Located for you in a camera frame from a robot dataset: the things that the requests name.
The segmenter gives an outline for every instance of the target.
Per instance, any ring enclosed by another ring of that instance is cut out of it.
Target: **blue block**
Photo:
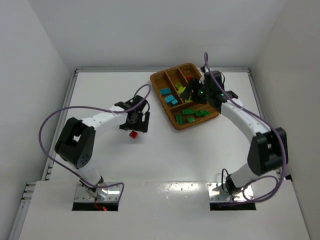
[[[171,91],[170,91],[170,88],[168,88],[168,87],[160,90],[161,96],[168,95],[170,93],[171,93]]]
[[[165,101],[166,104],[171,103],[173,100],[175,100],[175,98],[172,95],[169,95],[169,96],[164,98],[164,101]]]
[[[173,101],[171,102],[171,104],[172,104],[172,106],[176,106],[176,105],[178,104],[178,100],[177,100],[177,99],[173,100]]]

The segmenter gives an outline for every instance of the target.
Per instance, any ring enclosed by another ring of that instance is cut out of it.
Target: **small red block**
[[[129,136],[133,139],[135,139],[138,136],[138,133],[136,131],[132,131]]]

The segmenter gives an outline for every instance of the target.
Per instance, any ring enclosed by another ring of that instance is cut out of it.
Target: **red wire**
[[[100,207],[97,205],[97,199],[94,200],[94,207],[99,209],[99,211],[107,211],[107,209],[104,206]]]
[[[97,199],[94,199],[94,207],[101,211],[101,208],[97,205]]]

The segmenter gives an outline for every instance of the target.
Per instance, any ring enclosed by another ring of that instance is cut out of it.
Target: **white wall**
[[[76,67],[253,64],[286,0],[29,0]]]
[[[6,240],[27,181],[41,179],[42,120],[63,104],[71,74],[27,0],[0,1],[0,240]],[[57,121],[45,131],[47,147]]]
[[[309,233],[320,239],[320,1],[289,0],[255,62],[265,115],[288,137],[289,170]]]

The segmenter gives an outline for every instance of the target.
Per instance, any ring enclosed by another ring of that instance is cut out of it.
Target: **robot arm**
[[[218,71],[212,73],[224,89],[221,73]],[[233,91],[226,93],[234,102],[243,106]],[[226,178],[225,186],[230,195],[239,192],[259,176],[282,166],[283,158],[280,144],[273,131],[264,122],[236,107],[215,85],[209,72],[204,73],[204,83],[203,80],[190,79],[180,97],[187,100],[190,96],[193,101],[200,104],[209,102],[220,114],[231,120],[250,142],[247,163]],[[286,132],[282,128],[276,130],[283,141],[288,162]]]
[[[90,162],[95,139],[115,126],[119,126],[122,130],[146,133],[148,131],[150,113],[149,110],[143,113],[143,109],[148,104],[147,100],[144,100],[142,104],[132,111],[116,113],[134,107],[142,99],[141,96],[136,95],[127,102],[118,102],[109,109],[111,113],[102,112],[83,119],[69,118],[54,147],[55,152],[68,162],[73,170],[87,182],[92,185],[103,183],[103,178]],[[91,192],[96,192],[91,186],[86,185],[84,182],[82,183]]]

